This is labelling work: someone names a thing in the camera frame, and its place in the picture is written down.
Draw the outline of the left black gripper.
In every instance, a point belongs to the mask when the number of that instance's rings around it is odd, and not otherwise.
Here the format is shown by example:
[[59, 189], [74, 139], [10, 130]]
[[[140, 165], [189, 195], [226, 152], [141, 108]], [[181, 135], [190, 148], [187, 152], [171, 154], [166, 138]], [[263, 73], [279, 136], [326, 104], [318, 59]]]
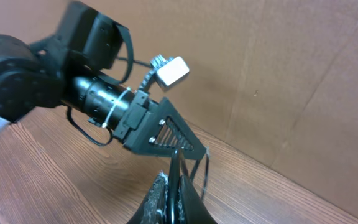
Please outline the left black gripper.
[[134, 154], [172, 157], [182, 150], [185, 159], [200, 160], [206, 148], [168, 98], [160, 103], [137, 90], [114, 130], [114, 137]]

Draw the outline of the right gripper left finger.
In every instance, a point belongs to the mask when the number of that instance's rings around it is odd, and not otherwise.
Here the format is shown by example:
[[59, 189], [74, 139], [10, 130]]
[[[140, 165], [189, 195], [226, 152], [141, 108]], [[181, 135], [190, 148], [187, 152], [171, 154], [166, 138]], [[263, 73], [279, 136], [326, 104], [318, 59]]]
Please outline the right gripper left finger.
[[167, 197], [168, 176], [160, 172], [152, 183], [135, 214], [127, 224], [163, 224]]

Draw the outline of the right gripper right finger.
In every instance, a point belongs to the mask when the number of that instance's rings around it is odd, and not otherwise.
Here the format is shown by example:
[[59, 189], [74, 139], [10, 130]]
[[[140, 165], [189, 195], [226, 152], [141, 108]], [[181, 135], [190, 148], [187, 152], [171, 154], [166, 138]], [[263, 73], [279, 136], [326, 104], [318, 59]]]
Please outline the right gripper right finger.
[[180, 177], [180, 221], [186, 224], [217, 224], [187, 176]]

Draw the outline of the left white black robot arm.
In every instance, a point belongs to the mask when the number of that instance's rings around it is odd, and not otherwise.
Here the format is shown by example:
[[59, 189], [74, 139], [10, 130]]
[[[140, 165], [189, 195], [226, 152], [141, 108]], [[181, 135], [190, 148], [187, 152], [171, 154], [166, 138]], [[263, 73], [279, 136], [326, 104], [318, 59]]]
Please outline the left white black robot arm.
[[202, 159], [206, 148], [169, 99], [149, 96], [154, 83], [166, 91], [186, 78], [186, 62], [154, 57], [132, 90], [125, 82], [135, 64], [129, 29], [79, 1], [40, 41], [0, 34], [0, 132], [34, 108], [66, 106], [67, 119], [73, 110], [87, 115], [135, 154]]

